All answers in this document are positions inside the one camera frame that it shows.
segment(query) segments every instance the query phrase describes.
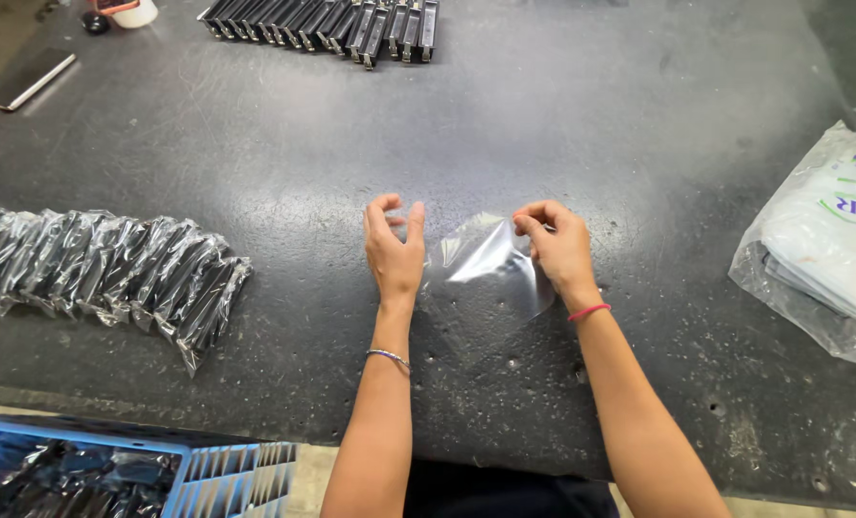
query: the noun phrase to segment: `black table surface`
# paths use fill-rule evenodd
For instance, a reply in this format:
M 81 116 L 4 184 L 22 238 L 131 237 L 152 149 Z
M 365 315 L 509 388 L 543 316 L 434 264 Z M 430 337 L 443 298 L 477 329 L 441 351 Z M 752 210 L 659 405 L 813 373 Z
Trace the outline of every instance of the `black table surface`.
M 554 198 L 583 215 L 604 298 L 727 495 L 856 509 L 856 365 L 731 282 L 738 241 L 821 133 L 856 129 L 856 3 L 446 0 L 430 65 L 215 40 L 201 2 L 46 45 L 79 62 L 0 113 L 0 206 L 193 218 L 256 267 L 186 374 L 134 326 L 0 319 L 0 405 L 337 445 L 377 293 L 362 208 L 468 216 Z M 411 331 L 414 453 L 610 478 L 557 302 L 463 344 Z

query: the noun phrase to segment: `silver bracelet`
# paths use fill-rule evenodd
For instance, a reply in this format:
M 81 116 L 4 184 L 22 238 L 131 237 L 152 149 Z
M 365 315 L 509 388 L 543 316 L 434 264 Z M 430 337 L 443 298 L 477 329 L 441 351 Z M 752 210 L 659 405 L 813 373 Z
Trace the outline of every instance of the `silver bracelet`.
M 379 354 L 381 356 L 386 356 L 387 358 L 395 359 L 395 360 L 399 361 L 399 363 L 405 365 L 406 369 L 409 369 L 410 372 L 412 371 L 412 366 L 409 364 L 409 362 L 406 361 L 405 359 L 402 359 L 399 355 L 395 355 L 395 354 L 393 354 L 389 351 L 385 351 L 383 349 L 368 349 L 367 354 L 365 354 L 365 357 L 370 356 L 371 354 Z

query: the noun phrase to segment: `white plastic bag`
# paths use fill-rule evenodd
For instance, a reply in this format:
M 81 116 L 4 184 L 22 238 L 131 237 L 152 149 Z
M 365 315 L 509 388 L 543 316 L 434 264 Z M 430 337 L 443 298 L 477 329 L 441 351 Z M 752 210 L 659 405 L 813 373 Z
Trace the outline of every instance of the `white plastic bag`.
M 856 362 L 856 133 L 825 132 L 745 232 L 728 273 Z

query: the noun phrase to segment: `person's lap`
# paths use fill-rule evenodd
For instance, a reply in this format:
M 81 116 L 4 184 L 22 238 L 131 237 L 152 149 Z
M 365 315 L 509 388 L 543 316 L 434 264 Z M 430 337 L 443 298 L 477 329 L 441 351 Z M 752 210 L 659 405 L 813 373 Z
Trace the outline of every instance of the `person's lap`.
M 604 482 L 413 460 L 406 518 L 617 518 Z

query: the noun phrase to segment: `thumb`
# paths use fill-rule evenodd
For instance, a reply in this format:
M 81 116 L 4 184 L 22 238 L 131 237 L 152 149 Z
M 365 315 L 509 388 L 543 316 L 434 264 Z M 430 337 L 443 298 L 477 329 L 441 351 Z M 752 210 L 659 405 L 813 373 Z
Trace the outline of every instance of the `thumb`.
M 425 206 L 415 202 L 409 211 L 409 225 L 406 227 L 406 243 L 417 242 L 424 244 Z
M 515 216 L 514 225 L 517 226 L 517 235 L 530 236 L 530 241 L 539 246 L 539 241 L 549 238 L 549 232 L 540 225 L 540 222 L 529 216 Z

